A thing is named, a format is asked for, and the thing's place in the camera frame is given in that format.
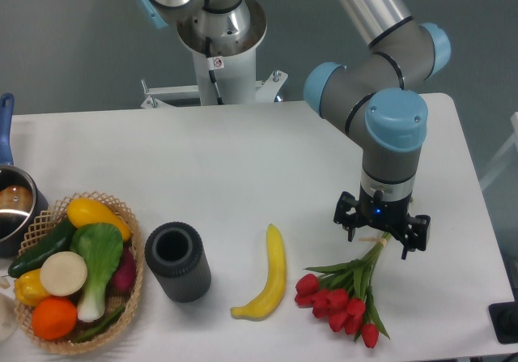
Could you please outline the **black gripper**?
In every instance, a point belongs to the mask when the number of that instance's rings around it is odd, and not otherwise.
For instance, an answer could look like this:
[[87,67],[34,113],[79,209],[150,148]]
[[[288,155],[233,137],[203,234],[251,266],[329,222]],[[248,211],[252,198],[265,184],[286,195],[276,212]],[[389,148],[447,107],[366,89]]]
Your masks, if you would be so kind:
[[356,199],[344,191],[338,199],[333,221],[346,230],[349,242],[354,240],[356,229],[364,226],[387,232],[403,245],[401,259],[406,260],[408,252],[426,250],[431,225],[429,215],[410,215],[410,198],[408,195],[388,201],[380,190],[370,195],[360,189]]

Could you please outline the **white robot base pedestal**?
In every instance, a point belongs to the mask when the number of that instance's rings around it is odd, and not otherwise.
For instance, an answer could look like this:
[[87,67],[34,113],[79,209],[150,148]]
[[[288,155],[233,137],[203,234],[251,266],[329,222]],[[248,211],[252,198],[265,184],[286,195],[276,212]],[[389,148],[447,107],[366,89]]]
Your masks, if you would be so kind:
[[169,100],[198,98],[202,105],[272,103],[282,100],[288,73],[274,70],[256,78],[256,50],[267,22],[255,0],[241,0],[225,13],[203,9],[176,24],[180,42],[192,54],[197,83],[149,88],[142,80],[145,109],[164,107]]

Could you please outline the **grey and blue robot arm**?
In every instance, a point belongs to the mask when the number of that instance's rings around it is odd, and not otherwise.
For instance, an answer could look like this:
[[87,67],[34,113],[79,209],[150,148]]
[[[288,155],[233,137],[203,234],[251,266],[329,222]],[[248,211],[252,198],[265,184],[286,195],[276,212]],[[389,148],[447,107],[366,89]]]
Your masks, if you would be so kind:
[[[191,51],[204,105],[257,103],[255,50],[266,32],[255,0],[138,0],[154,25],[176,27]],[[409,204],[428,109],[414,86],[441,70],[451,55],[447,34],[418,24],[402,0],[340,0],[370,49],[357,66],[317,66],[304,100],[363,151],[358,195],[343,193],[334,222],[353,234],[369,226],[391,234],[405,253],[427,247],[431,219]]]

